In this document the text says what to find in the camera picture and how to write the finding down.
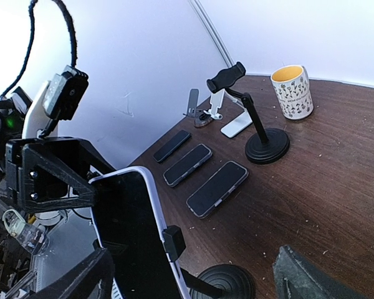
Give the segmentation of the small black phone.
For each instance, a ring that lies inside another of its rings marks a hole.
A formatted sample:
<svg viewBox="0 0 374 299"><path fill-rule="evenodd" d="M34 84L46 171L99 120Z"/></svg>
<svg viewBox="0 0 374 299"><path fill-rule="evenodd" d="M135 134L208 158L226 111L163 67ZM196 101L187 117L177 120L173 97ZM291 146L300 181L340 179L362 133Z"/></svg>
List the small black phone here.
<svg viewBox="0 0 374 299"><path fill-rule="evenodd" d="M191 137L191 133L185 130L180 130L170 140L168 140L159 150L157 150L153 159L157 163L162 163L171 154L173 154L184 142Z"/></svg>

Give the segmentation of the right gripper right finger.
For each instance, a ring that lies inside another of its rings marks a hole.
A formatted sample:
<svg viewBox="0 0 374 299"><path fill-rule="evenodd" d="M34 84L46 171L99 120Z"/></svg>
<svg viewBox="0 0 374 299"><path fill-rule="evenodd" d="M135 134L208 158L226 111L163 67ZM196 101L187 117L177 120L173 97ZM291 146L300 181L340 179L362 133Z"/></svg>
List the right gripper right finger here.
<svg viewBox="0 0 374 299"><path fill-rule="evenodd" d="M272 268L278 298L365 298L318 269L289 245L280 247Z"/></svg>

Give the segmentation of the large black phone silver edge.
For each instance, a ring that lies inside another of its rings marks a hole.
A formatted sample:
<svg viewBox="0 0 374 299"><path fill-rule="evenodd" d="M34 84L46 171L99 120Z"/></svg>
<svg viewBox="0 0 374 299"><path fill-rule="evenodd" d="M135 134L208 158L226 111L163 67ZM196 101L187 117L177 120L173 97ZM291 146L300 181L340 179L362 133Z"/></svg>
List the large black phone silver edge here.
<svg viewBox="0 0 374 299"><path fill-rule="evenodd" d="M247 168L235 161L228 161L187 198L186 205L196 217L203 219L220 205L248 175Z"/></svg>

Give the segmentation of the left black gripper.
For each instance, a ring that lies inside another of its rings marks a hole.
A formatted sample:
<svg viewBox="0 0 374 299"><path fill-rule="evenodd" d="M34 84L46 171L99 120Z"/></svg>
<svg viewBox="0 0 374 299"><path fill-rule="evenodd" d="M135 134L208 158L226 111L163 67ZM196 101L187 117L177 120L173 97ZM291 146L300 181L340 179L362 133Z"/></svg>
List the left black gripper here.
<svg viewBox="0 0 374 299"><path fill-rule="evenodd" d="M115 168L88 140L71 137L10 139L5 147L7 198L26 212L92 207L98 191L88 172Z"/></svg>

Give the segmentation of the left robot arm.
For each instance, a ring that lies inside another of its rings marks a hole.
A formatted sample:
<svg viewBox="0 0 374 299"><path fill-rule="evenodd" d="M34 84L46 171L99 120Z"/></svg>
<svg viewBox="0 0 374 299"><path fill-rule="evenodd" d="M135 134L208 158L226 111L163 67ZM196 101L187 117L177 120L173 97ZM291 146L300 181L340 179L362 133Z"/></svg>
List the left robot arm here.
<svg viewBox="0 0 374 299"><path fill-rule="evenodd" d="M56 75L43 96L47 124L32 138L21 135L32 102L22 96L23 110L14 100L0 100L0 171L13 206L49 212L92 207L99 200L99 190L89 184L90 168L104 174L114 168L87 140L47 135L59 121L72 119L88 84L85 75Z"/></svg>

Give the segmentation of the white folding phone stand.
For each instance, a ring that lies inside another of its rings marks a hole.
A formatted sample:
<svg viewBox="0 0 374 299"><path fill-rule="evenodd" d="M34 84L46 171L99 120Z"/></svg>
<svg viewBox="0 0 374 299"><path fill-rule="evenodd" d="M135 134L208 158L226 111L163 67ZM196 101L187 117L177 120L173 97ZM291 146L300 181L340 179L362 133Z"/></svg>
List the white folding phone stand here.
<svg viewBox="0 0 374 299"><path fill-rule="evenodd" d="M220 132L232 139L252 124L251 117L242 102L225 90L212 93L209 108L203 110L212 120L222 121Z"/></svg>

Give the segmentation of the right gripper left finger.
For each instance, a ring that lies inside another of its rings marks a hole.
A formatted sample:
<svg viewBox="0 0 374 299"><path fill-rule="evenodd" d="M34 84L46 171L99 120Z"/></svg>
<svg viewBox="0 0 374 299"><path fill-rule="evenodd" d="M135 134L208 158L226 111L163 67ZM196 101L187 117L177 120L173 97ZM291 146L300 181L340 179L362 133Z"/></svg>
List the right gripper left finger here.
<svg viewBox="0 0 374 299"><path fill-rule="evenodd" d="M63 277L29 297L88 298L98 287L99 298L111 298L114 273L108 249L97 248Z"/></svg>

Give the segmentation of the black round-base phone stand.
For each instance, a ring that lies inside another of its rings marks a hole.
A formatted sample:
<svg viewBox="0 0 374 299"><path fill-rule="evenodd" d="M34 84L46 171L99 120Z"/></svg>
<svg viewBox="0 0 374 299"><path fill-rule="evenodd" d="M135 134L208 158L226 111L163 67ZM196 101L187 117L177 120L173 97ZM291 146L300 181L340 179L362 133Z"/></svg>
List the black round-base phone stand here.
<svg viewBox="0 0 374 299"><path fill-rule="evenodd" d="M264 128L251 95L232 89L232 86L245 74L246 69L243 64L236 62L230 68L222 69L215 77L208 79L206 85L211 92L210 109L205 110L204 113L214 120L221 120L223 116L218 110L222 108L225 96L242 107L244 112L229 124L234 125L235 134L249 125L254 125L256 133L248 139L244 148L246 158L254 164L270 164L281 159L288 152L290 139L282 129Z"/></svg>

